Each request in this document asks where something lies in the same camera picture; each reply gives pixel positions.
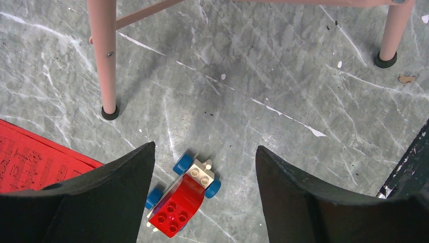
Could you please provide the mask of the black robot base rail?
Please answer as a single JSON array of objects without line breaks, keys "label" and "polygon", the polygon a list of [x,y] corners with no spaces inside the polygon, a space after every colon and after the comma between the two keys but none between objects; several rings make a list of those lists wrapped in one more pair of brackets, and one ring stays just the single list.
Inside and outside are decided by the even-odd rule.
[{"label": "black robot base rail", "polygon": [[378,198],[409,196],[428,192],[428,122],[377,193]]}]

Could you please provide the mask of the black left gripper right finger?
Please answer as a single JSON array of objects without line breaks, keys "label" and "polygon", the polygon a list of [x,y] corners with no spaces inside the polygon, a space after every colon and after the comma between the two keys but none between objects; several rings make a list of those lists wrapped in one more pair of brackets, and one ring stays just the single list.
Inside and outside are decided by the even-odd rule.
[{"label": "black left gripper right finger", "polygon": [[255,170],[270,242],[428,242],[428,193],[381,199],[325,182],[264,146]]}]

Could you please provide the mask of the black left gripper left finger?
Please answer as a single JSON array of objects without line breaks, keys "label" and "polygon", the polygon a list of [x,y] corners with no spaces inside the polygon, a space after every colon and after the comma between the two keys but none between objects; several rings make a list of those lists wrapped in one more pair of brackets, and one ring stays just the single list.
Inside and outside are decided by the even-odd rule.
[{"label": "black left gripper left finger", "polygon": [[1,242],[136,242],[155,143],[42,190],[1,195]]}]

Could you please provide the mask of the pink tripod music stand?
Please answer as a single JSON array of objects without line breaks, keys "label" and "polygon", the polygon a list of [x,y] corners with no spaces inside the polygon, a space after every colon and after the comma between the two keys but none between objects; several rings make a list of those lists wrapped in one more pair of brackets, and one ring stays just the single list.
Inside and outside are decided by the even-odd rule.
[{"label": "pink tripod music stand", "polygon": [[[389,6],[381,48],[374,58],[374,64],[379,68],[389,68],[397,62],[397,49],[415,5],[413,0],[283,0],[283,2],[286,4],[358,8]],[[91,29],[89,42],[95,51],[102,98],[101,114],[104,119],[114,120],[119,116],[119,108],[116,104],[116,31],[179,3],[181,0],[164,0],[117,18],[116,1],[87,1]]]}]

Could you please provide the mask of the red sheet music page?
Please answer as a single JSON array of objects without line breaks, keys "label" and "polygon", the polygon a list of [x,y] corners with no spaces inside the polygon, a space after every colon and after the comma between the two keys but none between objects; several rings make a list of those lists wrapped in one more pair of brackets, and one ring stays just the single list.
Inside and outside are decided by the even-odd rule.
[{"label": "red sheet music page", "polygon": [[101,166],[101,162],[1,120],[1,193],[41,190]]}]

